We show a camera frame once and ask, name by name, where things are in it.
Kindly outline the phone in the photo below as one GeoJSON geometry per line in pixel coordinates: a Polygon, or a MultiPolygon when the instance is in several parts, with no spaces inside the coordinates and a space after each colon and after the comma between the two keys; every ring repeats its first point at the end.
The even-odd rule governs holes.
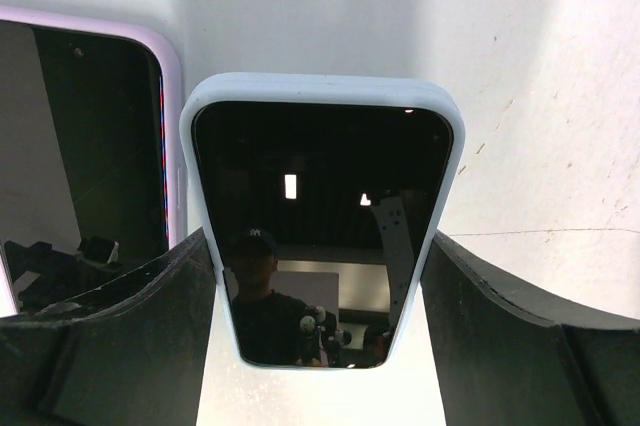
{"type": "Polygon", "coordinates": [[[179,58],[135,24],[1,10],[1,313],[38,310],[187,234],[179,58]]]}
{"type": "Polygon", "coordinates": [[[240,359],[369,369],[396,349],[465,129],[421,80],[222,73],[180,137],[240,359]]]}

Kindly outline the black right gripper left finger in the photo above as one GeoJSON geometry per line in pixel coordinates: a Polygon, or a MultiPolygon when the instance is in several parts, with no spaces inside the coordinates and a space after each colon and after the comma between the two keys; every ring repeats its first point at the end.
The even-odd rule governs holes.
{"type": "Polygon", "coordinates": [[[2,424],[196,424],[215,289],[197,230],[66,303],[2,319],[2,424]]]}

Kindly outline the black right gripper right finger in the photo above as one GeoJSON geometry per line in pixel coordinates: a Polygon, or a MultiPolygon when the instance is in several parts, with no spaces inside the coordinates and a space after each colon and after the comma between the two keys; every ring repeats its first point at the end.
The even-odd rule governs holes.
{"type": "Polygon", "coordinates": [[[639,322],[434,236],[421,286],[449,425],[636,425],[639,322]]]}

